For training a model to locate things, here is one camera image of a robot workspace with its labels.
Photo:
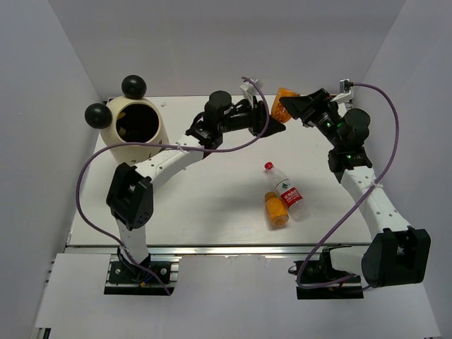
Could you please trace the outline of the orange juice bottle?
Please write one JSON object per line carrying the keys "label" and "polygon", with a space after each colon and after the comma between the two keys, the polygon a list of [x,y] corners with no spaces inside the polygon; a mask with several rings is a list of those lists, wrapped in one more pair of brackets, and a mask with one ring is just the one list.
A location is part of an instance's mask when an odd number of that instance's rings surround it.
{"label": "orange juice bottle", "polygon": [[278,88],[270,114],[272,118],[279,121],[280,123],[285,124],[289,120],[291,120],[292,117],[281,104],[280,98],[282,97],[299,97],[299,93],[288,90],[287,88]]}
{"label": "orange juice bottle", "polygon": [[264,196],[266,212],[272,228],[281,228],[289,220],[287,209],[274,192],[268,192]]}

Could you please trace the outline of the red label tall bottle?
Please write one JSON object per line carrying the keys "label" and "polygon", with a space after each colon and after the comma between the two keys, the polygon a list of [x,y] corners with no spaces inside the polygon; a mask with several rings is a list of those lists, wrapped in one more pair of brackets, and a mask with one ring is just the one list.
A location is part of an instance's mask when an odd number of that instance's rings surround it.
{"label": "red label tall bottle", "polygon": [[267,162],[264,165],[264,168],[272,190],[283,201],[290,216],[296,222],[303,221],[307,216],[307,208],[305,206],[304,197],[301,195],[298,188],[291,182],[288,176],[272,162]]}

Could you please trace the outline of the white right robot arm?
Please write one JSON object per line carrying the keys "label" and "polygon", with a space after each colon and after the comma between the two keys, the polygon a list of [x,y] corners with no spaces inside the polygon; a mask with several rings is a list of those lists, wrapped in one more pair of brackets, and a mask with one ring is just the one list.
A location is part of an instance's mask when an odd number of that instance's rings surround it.
{"label": "white right robot arm", "polygon": [[281,97],[280,103],[293,119],[316,127],[332,144],[328,165],[338,182],[351,195],[371,235],[368,246],[332,246],[322,250],[317,266],[322,279],[309,288],[341,283],[359,276],[370,287],[421,283],[424,280],[431,238],[415,229],[392,204],[380,185],[364,142],[369,136],[370,116],[351,108],[338,111],[339,97],[324,89],[296,97]]}

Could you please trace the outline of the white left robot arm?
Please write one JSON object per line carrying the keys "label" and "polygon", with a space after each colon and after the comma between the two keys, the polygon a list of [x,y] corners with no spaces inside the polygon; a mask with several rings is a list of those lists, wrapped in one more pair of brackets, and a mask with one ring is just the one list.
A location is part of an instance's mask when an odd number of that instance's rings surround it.
{"label": "white left robot arm", "polygon": [[175,174],[217,150],[224,133],[244,129],[265,138],[284,131],[285,125],[270,117],[265,103],[255,97],[234,104],[229,93],[215,91],[174,149],[165,148],[137,165],[122,163],[116,168],[107,205],[119,228],[119,259],[130,279],[140,282],[149,274],[145,224],[153,215],[155,192]]}

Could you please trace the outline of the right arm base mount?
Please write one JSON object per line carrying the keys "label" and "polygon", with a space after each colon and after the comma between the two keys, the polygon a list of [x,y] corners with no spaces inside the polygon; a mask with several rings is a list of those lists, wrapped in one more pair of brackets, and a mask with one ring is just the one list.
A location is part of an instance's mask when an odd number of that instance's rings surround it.
{"label": "right arm base mount", "polygon": [[327,284],[326,287],[302,289],[296,287],[298,300],[333,300],[333,299],[363,299],[365,288],[359,276],[333,284],[333,280],[345,278],[349,273],[336,270],[331,264],[331,252],[343,246],[327,246],[322,249],[319,257],[310,260],[304,269],[300,282],[303,285]]}

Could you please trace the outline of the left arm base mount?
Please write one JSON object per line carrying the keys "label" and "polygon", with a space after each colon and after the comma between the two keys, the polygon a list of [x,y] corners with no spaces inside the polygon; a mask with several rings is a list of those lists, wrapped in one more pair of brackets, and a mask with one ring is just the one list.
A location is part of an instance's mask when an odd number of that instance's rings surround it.
{"label": "left arm base mount", "polygon": [[140,268],[132,272],[117,256],[113,256],[108,265],[104,294],[168,297],[176,286],[179,260],[177,256],[150,256],[148,269],[162,281],[163,287],[153,274]]}

